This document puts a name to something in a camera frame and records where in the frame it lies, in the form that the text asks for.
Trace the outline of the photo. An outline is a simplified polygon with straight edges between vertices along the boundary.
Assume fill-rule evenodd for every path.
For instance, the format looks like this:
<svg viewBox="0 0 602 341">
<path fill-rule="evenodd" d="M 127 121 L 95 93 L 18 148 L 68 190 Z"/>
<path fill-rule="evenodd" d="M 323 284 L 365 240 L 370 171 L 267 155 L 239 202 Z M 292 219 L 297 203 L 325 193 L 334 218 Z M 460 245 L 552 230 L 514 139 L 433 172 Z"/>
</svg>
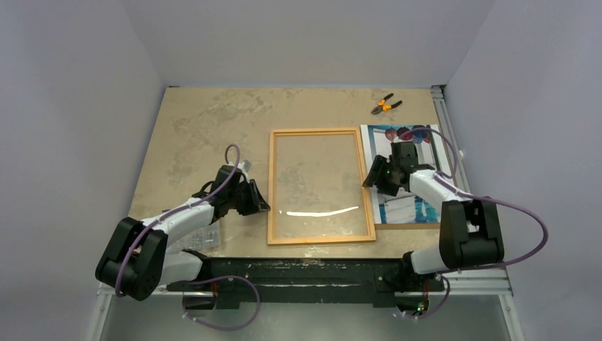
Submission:
<svg viewBox="0 0 602 341">
<path fill-rule="evenodd" d="M 415 147 L 419 163 L 426 163 L 448 174 L 452 173 L 453 167 L 450 166 L 441 136 L 429 131 L 409 132 L 417 127 L 417 125 L 362 125 L 360 130 L 366 166 L 372 166 L 377 155 L 390 158 L 392 143 L 409 141 Z M 380 194 L 376 188 L 370 189 L 370 193 L 376 224 L 384 224 L 386 227 L 399 225 L 412 229 L 415 224 L 418 227 L 426 227 L 428 224 L 438 224 L 440 221 L 440 214 L 433 206 L 402 188 L 394 196 Z"/>
</svg>

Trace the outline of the clear acrylic glass sheet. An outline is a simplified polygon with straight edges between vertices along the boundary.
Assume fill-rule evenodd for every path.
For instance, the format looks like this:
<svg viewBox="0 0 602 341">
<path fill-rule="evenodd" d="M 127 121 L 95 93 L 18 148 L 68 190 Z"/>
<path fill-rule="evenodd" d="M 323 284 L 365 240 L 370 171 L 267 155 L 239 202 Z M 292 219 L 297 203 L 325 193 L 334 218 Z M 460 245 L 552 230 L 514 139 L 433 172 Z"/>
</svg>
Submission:
<svg viewBox="0 0 602 341">
<path fill-rule="evenodd" d="M 277 138 L 277 237 L 365 235 L 354 138 Z"/>
</svg>

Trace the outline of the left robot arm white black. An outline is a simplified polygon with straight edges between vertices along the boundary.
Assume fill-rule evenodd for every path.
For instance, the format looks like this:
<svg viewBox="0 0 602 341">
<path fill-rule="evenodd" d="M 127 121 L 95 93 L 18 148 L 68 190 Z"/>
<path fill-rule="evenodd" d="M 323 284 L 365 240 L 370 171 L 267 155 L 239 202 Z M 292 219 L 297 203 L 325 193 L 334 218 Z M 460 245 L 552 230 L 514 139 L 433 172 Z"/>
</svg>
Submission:
<svg viewBox="0 0 602 341">
<path fill-rule="evenodd" d="M 118 296 L 137 301 L 147 299 L 159 286 L 181 281 L 196 291 L 207 288 L 212 272 L 202 265 L 201 257 L 169 248 L 193 232 L 219 227 L 231 210 L 241 216 L 269 211 L 255 180 L 248 176 L 250 168 L 248 161 L 229 162 L 181 205 L 143 220 L 120 220 L 97 264 L 95 279 L 111 286 Z"/>
</svg>

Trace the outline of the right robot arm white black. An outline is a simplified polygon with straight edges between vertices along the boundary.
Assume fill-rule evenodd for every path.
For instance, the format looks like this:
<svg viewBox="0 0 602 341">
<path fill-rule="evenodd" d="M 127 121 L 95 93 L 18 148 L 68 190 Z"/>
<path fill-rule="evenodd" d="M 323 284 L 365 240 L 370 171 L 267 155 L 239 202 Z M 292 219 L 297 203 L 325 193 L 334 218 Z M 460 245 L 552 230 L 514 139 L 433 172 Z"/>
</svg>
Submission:
<svg viewBox="0 0 602 341">
<path fill-rule="evenodd" d="M 400 283 L 415 289 L 427 275 L 502 262 L 505 250 L 496 204 L 461 196 L 460 189 L 445 181 L 442 172 L 418 161 L 412 143 L 392 142 L 390 147 L 388 157 L 374 157 L 363 186 L 389 196 L 404 190 L 440 214 L 438 243 L 403 256 Z"/>
</svg>

